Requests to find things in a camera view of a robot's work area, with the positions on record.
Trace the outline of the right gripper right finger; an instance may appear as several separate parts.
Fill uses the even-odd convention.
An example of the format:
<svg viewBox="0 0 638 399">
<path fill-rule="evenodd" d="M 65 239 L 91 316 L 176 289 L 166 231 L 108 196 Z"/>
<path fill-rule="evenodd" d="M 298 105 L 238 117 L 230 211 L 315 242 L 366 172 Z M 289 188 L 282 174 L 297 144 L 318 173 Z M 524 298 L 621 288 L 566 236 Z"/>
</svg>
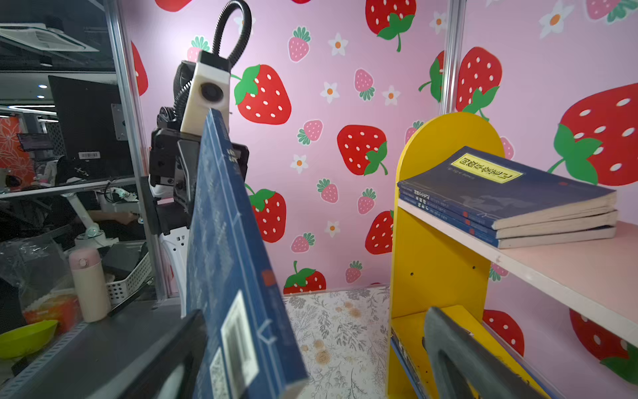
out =
<svg viewBox="0 0 638 399">
<path fill-rule="evenodd" d="M 425 316 L 425 350 L 440 398 L 541 398 L 441 309 Z"/>
</svg>

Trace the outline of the white plastic basket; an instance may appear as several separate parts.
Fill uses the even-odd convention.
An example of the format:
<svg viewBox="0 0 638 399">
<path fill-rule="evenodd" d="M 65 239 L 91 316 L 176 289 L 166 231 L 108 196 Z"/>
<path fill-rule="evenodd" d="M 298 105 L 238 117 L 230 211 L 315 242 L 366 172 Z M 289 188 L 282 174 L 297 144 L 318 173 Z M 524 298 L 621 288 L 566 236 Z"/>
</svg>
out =
<svg viewBox="0 0 638 399">
<path fill-rule="evenodd" d="M 146 254 L 123 280 L 106 284 L 111 306 L 125 302 L 151 277 L 152 267 L 149 254 Z"/>
</svg>

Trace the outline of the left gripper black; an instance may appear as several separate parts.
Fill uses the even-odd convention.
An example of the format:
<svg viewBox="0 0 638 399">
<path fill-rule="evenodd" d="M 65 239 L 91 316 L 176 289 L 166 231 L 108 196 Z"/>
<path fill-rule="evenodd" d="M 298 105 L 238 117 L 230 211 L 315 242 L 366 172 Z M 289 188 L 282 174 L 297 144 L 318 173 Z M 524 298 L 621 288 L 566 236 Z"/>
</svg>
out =
<svg viewBox="0 0 638 399">
<path fill-rule="evenodd" d="M 200 143 L 199 136 L 169 127 L 159 127 L 151 135 L 151 184 L 172 187 L 186 219 L 194 219 Z"/>
</svg>

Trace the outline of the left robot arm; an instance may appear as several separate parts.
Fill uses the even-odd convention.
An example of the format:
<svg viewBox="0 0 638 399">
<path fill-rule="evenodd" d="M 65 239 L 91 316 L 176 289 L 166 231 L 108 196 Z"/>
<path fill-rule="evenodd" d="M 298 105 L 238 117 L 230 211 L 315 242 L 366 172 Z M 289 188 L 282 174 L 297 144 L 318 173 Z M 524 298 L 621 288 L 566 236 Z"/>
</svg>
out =
<svg viewBox="0 0 638 399">
<path fill-rule="evenodd" d="M 220 54 L 224 29 L 236 11 L 244 25 L 227 57 Z M 199 145 L 210 111 L 218 111 L 229 126 L 230 74 L 249 43 L 252 12 L 244 1 L 224 5 L 216 24 L 212 48 L 193 61 L 183 61 L 174 75 L 172 106 L 161 108 L 151 134 L 148 189 L 152 213 L 149 226 L 168 255 L 179 292 L 182 314 L 187 313 L 187 258 L 199 163 Z"/>
</svg>

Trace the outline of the computer monitor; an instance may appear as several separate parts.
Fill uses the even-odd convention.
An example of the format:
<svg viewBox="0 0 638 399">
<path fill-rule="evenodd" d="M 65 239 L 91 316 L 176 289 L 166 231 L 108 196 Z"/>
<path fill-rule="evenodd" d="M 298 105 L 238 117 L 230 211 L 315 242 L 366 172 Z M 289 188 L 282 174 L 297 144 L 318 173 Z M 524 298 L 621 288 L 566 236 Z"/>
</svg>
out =
<svg viewBox="0 0 638 399">
<path fill-rule="evenodd" d="M 65 169 L 71 176 L 133 176 L 118 86 L 62 76 L 50 76 L 49 83 L 65 145 Z"/>
</svg>

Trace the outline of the navy blue book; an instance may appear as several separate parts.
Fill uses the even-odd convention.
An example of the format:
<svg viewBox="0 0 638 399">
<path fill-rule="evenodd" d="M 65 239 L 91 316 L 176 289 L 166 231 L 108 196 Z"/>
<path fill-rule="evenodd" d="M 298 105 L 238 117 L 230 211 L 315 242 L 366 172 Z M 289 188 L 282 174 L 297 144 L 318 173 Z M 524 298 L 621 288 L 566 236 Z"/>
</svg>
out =
<svg viewBox="0 0 638 399">
<path fill-rule="evenodd" d="M 405 205 L 410 205 L 412 208 L 417 209 L 421 213 L 431 216 L 438 221 L 444 222 L 445 224 L 448 224 L 445 221 L 438 219 L 437 217 L 425 212 L 423 209 L 415 207 L 412 204 L 409 204 L 402 199 L 400 199 L 400 203 Z M 566 233 L 566 234 L 545 234 L 545 235 L 539 235 L 539 236 L 528 236 L 528 237 L 520 237 L 520 238 L 513 238 L 513 239 L 487 240 L 487 239 L 482 239 L 480 237 L 476 237 L 471 234 L 469 235 L 485 242 L 486 244 L 490 244 L 491 246 L 497 249 L 516 249 L 516 248 L 534 247 L 534 246 L 549 245 L 549 244 L 566 244 L 566 243 L 582 242 L 582 241 L 588 241 L 588 240 L 611 239 L 615 236 L 615 234 L 616 234 L 616 226 L 600 228 L 600 229 L 589 229 L 589 230 L 577 231 L 577 232 Z"/>
</svg>

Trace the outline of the pink thermos bottle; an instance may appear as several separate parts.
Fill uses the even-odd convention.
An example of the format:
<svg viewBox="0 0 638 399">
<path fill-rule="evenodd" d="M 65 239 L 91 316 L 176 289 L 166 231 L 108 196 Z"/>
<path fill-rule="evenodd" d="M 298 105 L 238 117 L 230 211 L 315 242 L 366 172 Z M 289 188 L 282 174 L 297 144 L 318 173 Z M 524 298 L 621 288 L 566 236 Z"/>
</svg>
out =
<svg viewBox="0 0 638 399">
<path fill-rule="evenodd" d="M 84 321 L 94 323 L 104 319 L 111 311 L 111 300 L 98 250 L 72 251 L 69 266 Z"/>
</svg>

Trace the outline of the yellow pink blue bookshelf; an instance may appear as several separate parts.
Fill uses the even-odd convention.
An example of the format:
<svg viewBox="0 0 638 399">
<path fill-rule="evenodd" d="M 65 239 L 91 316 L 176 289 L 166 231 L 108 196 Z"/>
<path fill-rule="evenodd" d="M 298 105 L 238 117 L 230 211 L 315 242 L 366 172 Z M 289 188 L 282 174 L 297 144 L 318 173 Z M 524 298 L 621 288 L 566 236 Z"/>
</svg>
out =
<svg viewBox="0 0 638 399">
<path fill-rule="evenodd" d="M 635 385 L 578 340 L 570 312 L 637 344 L 637 201 L 620 196 L 613 239 L 501 251 L 400 202 L 394 209 L 390 312 L 462 305 L 510 314 L 524 351 L 497 335 L 552 397 L 634 398 Z"/>
</svg>

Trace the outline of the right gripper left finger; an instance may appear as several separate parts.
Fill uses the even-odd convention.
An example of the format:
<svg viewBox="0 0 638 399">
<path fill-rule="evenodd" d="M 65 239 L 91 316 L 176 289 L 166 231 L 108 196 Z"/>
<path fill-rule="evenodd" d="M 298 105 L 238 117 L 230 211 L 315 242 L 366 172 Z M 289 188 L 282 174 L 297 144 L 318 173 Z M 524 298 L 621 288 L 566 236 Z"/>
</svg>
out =
<svg viewBox="0 0 638 399">
<path fill-rule="evenodd" d="M 194 310 L 90 397 L 191 398 L 207 342 L 204 315 Z"/>
</svg>

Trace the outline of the lime green bowl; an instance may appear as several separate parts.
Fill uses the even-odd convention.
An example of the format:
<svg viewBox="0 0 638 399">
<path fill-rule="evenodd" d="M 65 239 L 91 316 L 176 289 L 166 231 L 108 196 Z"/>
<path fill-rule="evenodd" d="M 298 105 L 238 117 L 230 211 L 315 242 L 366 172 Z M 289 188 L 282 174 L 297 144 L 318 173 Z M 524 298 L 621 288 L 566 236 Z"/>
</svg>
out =
<svg viewBox="0 0 638 399">
<path fill-rule="evenodd" d="M 1 335 L 1 359 L 20 359 L 39 352 L 51 342 L 57 326 L 57 320 L 44 320 L 3 333 Z"/>
</svg>

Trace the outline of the yellow cartoon cover book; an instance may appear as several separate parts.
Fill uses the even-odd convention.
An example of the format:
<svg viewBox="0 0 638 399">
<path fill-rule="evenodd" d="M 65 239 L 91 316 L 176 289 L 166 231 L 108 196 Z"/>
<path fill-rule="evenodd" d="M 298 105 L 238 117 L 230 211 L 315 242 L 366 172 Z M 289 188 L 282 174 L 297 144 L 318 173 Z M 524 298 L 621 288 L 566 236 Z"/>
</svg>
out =
<svg viewBox="0 0 638 399">
<path fill-rule="evenodd" d="M 521 377 L 528 385 L 538 390 L 542 397 L 549 395 L 538 384 L 528 371 L 488 332 L 483 324 L 475 318 L 462 305 L 448 306 L 441 309 L 447 316 L 453 319 L 470 337 L 473 337 L 483 345 L 491 354 L 505 364 L 517 376 Z M 417 370 L 423 387 L 427 390 L 428 398 L 440 398 L 430 365 L 428 353 L 425 350 L 425 316 L 429 309 L 424 311 L 399 316 L 395 311 L 390 312 L 390 335 L 394 329 L 402 345 L 407 351 L 415 370 Z M 387 394 L 390 398 L 416 398 L 415 392 L 403 371 L 397 356 L 389 355 L 389 368 L 387 377 Z M 473 392 L 472 398 L 483 398 L 477 392 Z"/>
</svg>

